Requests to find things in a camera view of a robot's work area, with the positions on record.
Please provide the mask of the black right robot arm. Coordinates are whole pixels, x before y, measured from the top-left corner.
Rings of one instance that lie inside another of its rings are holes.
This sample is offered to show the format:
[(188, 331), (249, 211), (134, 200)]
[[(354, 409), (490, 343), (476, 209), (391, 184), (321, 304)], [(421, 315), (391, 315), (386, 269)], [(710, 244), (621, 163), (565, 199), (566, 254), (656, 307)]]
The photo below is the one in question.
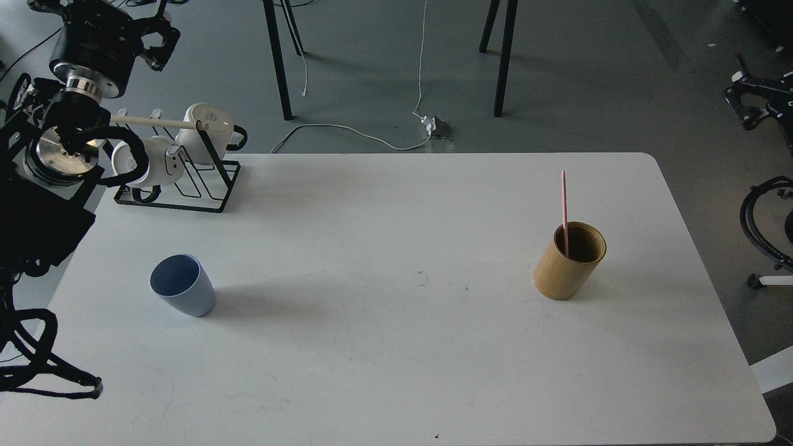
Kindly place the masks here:
[[(781, 130), (788, 152), (792, 149), (792, 73), (788, 71), (778, 79), (765, 79), (750, 73), (741, 53), (735, 55), (737, 71), (731, 77), (731, 85), (723, 90), (723, 96), (739, 123), (746, 131), (756, 129), (764, 120), (773, 119)], [(791, 178), (776, 176), (759, 186), (751, 186), (742, 201), (739, 221), (743, 234), (751, 244), (768, 259), (776, 270), (791, 272), (792, 259), (768, 239), (757, 228), (754, 208), (757, 200), (771, 190), (791, 190)]]

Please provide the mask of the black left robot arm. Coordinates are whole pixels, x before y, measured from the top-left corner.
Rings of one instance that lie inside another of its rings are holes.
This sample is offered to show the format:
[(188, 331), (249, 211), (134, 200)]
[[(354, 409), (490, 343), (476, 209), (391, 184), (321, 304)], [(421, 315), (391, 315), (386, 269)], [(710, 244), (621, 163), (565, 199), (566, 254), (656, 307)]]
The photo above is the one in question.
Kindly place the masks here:
[(140, 180), (149, 167), (142, 139), (111, 124), (105, 98), (119, 98), (137, 59), (154, 71), (180, 37), (166, 14), (133, 18), (108, 1), (29, 1), (60, 17), (51, 79), (21, 74), (2, 122), (2, 347), (23, 357), (2, 366), (3, 392), (97, 399), (102, 379), (57, 356), (56, 315), (16, 308), (23, 276), (45, 276), (72, 254), (95, 221), (85, 206), (97, 186)]

